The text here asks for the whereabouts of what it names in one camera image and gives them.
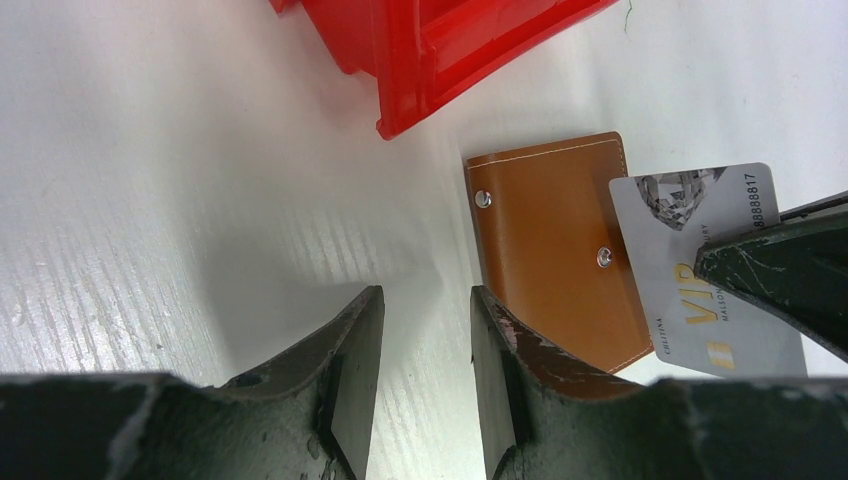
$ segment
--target brown leather wallet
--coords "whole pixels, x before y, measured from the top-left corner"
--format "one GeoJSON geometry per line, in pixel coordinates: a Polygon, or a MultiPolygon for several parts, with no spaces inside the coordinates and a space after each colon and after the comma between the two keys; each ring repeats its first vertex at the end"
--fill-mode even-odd
{"type": "Polygon", "coordinates": [[[609,193],[627,176],[617,133],[472,158],[466,174],[484,281],[507,308],[607,372],[653,351],[609,193]]]}

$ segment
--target red plastic container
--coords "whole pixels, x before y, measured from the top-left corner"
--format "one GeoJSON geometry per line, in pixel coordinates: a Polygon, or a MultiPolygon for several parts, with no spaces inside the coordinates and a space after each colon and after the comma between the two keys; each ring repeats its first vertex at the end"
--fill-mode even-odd
{"type": "MultiPolygon", "coordinates": [[[[271,0],[278,12],[297,0],[271,0]]],[[[616,0],[303,0],[345,73],[377,78],[386,140],[616,0]]]]}

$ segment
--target white table surface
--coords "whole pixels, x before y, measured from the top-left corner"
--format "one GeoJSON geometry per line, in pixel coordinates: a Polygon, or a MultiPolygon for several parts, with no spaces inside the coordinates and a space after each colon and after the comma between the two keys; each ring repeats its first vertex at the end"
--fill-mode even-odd
{"type": "Polygon", "coordinates": [[[761,161],[783,209],[848,185],[848,3],[627,10],[387,143],[299,6],[0,2],[0,370],[220,384],[382,284],[368,478],[482,479],[462,158],[617,130],[633,174],[761,161]]]}

